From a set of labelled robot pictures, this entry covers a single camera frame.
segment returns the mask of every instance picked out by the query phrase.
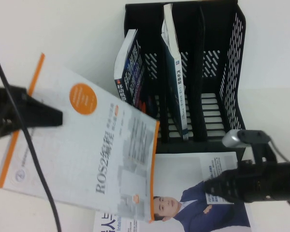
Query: logo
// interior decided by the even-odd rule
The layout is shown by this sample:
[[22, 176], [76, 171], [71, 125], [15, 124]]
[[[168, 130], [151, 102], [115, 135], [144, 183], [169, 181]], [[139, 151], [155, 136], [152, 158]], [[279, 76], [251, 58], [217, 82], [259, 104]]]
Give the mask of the logo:
[[90, 115], [97, 108], [97, 96], [95, 92], [84, 83], [78, 83], [72, 87], [70, 102], [74, 110], [82, 115]]
[[115, 107], [115, 116], [117, 116], [117, 115], [118, 115], [118, 111], [119, 111], [119, 106], [118, 106], [118, 105], [116, 105], [116, 107]]
[[140, 203], [140, 197], [139, 197], [139, 194], [135, 194], [135, 195], [133, 196], [133, 202], [134, 202], [135, 204]]
[[15, 175], [15, 179], [18, 182], [22, 182], [25, 179], [25, 171], [24, 170], [18, 170], [16, 175]]

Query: man in suit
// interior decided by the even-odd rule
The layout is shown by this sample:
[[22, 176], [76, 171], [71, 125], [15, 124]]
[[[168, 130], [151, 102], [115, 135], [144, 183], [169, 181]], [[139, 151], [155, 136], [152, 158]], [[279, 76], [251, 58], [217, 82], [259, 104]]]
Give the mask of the man in suit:
[[155, 220], [174, 218], [185, 232], [211, 232], [229, 226], [250, 227], [243, 203], [208, 205], [204, 182], [183, 192], [180, 202], [172, 197], [154, 197]]

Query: file holder slot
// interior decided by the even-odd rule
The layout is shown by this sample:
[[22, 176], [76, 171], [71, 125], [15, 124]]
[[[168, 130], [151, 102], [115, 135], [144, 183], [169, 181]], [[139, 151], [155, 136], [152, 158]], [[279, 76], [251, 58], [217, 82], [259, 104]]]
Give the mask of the file holder slot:
[[173, 18], [186, 85], [189, 141], [184, 142], [168, 112], [161, 26], [166, 3], [127, 4], [124, 29], [138, 29], [151, 86], [159, 103], [157, 153], [236, 151], [222, 137], [245, 129], [237, 100], [246, 22], [237, 0], [173, 2]]

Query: blue suit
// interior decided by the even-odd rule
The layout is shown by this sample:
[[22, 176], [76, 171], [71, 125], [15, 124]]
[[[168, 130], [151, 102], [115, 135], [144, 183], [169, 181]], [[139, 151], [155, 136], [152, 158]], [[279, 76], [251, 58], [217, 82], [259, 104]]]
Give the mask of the blue suit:
[[182, 209], [174, 219], [180, 221], [185, 232], [210, 232], [228, 226], [250, 227], [246, 209], [240, 204], [213, 204], [207, 214], [204, 182], [183, 192], [180, 202], [197, 200]]

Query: book cover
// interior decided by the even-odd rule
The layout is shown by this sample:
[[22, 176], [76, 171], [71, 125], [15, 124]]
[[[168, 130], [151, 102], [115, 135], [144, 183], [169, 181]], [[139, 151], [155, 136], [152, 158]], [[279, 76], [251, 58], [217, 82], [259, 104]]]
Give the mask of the book cover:
[[150, 78], [144, 60], [138, 31], [130, 29], [115, 61], [115, 84], [121, 100], [156, 117], [158, 106], [149, 86]]
[[157, 154], [155, 221], [97, 212], [93, 232], [252, 232], [248, 205], [206, 194], [203, 181], [237, 167], [235, 153]]
[[172, 4], [164, 5], [164, 21], [161, 37], [164, 41], [168, 107], [175, 125], [184, 140], [189, 139], [182, 60], [178, 50], [176, 31], [172, 17]]
[[[29, 130], [54, 200], [150, 220], [159, 122], [44, 55], [28, 93], [63, 112], [62, 126]], [[2, 161], [1, 188], [46, 199], [22, 131]]]

